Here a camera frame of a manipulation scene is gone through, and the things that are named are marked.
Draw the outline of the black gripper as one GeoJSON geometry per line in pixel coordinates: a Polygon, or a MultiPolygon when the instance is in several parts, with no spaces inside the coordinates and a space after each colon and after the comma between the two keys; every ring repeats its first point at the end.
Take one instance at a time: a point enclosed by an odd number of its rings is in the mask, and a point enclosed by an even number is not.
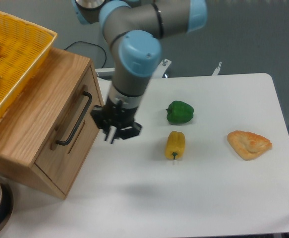
{"type": "Polygon", "coordinates": [[[90,113],[98,129],[102,130],[110,144],[116,139],[129,139],[140,134],[142,125],[135,121],[137,108],[127,109],[119,99],[107,98],[104,106],[95,105],[90,113]]]}

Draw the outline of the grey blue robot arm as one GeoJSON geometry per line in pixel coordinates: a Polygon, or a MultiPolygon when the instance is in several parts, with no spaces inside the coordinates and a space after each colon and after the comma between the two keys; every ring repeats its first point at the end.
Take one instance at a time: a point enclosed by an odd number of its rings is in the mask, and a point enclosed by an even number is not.
{"type": "Polygon", "coordinates": [[[142,126],[134,117],[149,81],[162,60],[160,40],[205,26],[203,0],[74,0],[82,24],[99,23],[115,63],[103,106],[91,111],[106,140],[138,136],[142,126]]]}

